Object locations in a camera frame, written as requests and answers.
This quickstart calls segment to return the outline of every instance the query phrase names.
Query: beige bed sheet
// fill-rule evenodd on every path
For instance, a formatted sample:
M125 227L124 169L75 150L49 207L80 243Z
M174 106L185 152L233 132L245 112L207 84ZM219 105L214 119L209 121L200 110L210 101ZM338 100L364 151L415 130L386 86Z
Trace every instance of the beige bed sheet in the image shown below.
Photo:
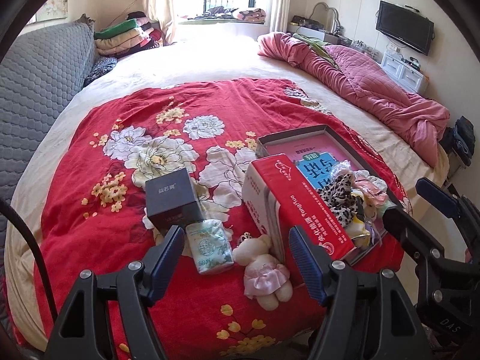
M311 99L330 109L381 154L403 184L411 200L413 215L419 220L429 205L416 195L415 183L424 176L438 185L443 183L448 171L448 159L443 149L439 146L438 166L430 168L409 145L375 117L343 100L303 71L285 62L258 56L257 48L253 40L241 38L215 40L210 45L177 44L139 52L120 60L111 73L78 93L39 145L11 202L33 231L37 242L42 241L40 218L54 172L77 126L93 107L143 88L240 77L292 80ZM26 340L44 350L47 338L35 298L33 264L32 253L20 234L9 224L5 269L11 313Z

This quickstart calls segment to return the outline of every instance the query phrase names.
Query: television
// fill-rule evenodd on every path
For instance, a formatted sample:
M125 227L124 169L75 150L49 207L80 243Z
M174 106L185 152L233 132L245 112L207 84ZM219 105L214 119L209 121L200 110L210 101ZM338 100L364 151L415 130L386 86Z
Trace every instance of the television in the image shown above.
M380 1L377 30L426 56L434 38L434 24L430 20L385 1Z

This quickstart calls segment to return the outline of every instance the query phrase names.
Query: blue gripper pad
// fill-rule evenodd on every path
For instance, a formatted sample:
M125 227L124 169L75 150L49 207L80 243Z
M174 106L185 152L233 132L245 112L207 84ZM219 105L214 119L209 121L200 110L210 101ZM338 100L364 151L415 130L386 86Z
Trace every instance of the blue gripper pad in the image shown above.
M328 297L323 287L322 269L327 272L325 269L329 268L325 256L328 260L330 258L323 247L314 245L310 241L300 226L290 229L289 243L293 258L297 263L310 297L321 306L326 306Z
M150 288L148 295L145 297L145 303L148 307L152 307L165 295L179 257L182 255L184 244L185 233L183 229L172 226L163 242L152 248L162 248L163 250L157 252L159 259L152 269Z
M446 218L458 218L459 210L455 199L427 178L421 178L415 185L417 193L433 205Z

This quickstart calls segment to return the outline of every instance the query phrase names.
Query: metal bolt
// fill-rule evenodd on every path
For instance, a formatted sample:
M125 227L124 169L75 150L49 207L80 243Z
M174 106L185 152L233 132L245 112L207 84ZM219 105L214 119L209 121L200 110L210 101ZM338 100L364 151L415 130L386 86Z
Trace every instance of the metal bolt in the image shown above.
M382 271L382 275L385 276L387 279L391 279L391 278L393 278L394 273L393 273L393 271L390 270L390 269L384 269L384 270Z
M340 261L339 259L337 259L332 263L332 266L333 266L333 268L341 271L342 269L345 268L345 263L343 261Z
M433 293L433 299L435 299L435 302L437 303L440 303L442 301L443 294L439 289Z
M80 272L81 279L88 279L92 275L92 271L90 269L84 269Z
M142 263L140 261L132 261L130 264L128 264L128 269L131 271L136 271L140 268L142 268Z
M435 257L436 259L439 259L440 258L440 252L438 251L438 249L432 249L431 250L431 255L433 257Z

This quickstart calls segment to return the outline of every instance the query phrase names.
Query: teddy bear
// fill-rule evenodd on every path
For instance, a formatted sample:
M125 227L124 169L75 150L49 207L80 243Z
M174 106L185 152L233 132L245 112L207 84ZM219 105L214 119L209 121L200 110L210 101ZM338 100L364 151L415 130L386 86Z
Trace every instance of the teddy bear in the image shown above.
M233 261L245 267L244 294L257 299L267 311L278 307L278 302L288 302L293 295L290 272L268 253L272 240L267 234L247 238L232 251Z

